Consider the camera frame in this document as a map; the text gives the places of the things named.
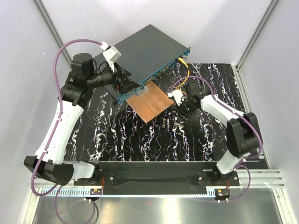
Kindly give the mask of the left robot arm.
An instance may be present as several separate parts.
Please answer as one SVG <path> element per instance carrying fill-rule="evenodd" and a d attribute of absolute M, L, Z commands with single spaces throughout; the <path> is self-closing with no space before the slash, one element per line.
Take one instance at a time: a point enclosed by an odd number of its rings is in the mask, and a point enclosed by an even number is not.
<path fill-rule="evenodd" d="M 57 111 L 50 129 L 35 155 L 24 159 L 33 177 L 61 186 L 74 179 L 84 178 L 91 185 L 100 181 L 101 173 L 95 170 L 94 163 L 64 161 L 68 139 L 95 88 L 111 85 L 123 95 L 139 87 L 129 79 L 131 73 L 117 64 L 121 53 L 109 49 L 102 54 L 102 63 L 106 65 L 103 69 L 96 68 L 95 60 L 88 53 L 74 56 L 65 85 L 59 90 Z"/>

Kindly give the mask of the small clear plug part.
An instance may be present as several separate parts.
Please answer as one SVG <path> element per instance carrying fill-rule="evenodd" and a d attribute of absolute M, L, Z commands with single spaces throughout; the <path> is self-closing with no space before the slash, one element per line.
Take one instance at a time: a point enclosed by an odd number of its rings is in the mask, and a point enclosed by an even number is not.
<path fill-rule="evenodd" d="M 183 128 L 184 124 L 182 124 L 181 122 L 174 122 L 174 125 L 179 127 L 179 128 Z"/>

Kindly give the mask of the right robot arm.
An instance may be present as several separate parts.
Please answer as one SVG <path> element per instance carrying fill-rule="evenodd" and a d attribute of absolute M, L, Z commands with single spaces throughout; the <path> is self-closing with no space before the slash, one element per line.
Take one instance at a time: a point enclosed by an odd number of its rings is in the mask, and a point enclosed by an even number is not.
<path fill-rule="evenodd" d="M 185 91 L 172 88 L 168 97 L 175 101 L 177 113 L 188 120 L 196 110 L 202 110 L 220 121 L 226 128 L 227 150 L 208 174 L 208 178 L 223 185 L 247 158 L 256 158 L 262 151 L 257 117 L 254 113 L 243 113 L 225 104 L 208 89 L 185 86 Z"/>

